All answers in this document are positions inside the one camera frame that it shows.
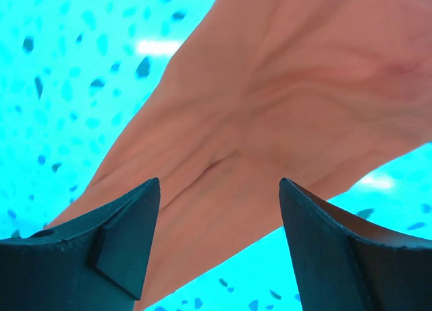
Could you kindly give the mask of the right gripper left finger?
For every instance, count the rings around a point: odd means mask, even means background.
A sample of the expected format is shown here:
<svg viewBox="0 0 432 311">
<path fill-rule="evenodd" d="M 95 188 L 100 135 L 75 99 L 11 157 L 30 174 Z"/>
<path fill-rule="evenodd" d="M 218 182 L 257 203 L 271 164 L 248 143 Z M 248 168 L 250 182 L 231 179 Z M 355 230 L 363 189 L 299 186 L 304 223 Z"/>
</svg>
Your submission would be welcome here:
<svg viewBox="0 0 432 311">
<path fill-rule="evenodd" d="M 156 178 L 89 213 L 1 241 L 3 311 L 132 310 L 160 203 Z"/>
</svg>

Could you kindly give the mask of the orange t shirt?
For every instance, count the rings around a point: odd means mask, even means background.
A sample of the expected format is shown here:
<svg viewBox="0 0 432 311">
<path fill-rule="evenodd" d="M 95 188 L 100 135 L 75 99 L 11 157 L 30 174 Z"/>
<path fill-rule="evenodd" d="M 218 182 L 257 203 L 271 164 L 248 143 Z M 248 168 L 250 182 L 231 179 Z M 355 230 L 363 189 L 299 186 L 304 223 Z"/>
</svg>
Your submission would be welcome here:
<svg viewBox="0 0 432 311">
<path fill-rule="evenodd" d="M 431 0 L 216 0 L 83 194 L 156 177 L 137 310 L 282 224 L 278 184 L 330 199 L 431 141 Z"/>
</svg>

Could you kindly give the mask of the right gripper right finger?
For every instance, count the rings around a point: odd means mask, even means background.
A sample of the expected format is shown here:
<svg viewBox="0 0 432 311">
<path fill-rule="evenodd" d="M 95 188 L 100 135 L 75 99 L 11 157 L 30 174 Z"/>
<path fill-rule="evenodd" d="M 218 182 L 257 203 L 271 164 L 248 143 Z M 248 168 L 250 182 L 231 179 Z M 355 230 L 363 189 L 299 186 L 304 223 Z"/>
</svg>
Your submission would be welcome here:
<svg viewBox="0 0 432 311">
<path fill-rule="evenodd" d="M 303 310 L 431 310 L 431 240 L 376 225 L 290 179 L 279 183 L 279 202 Z"/>
</svg>

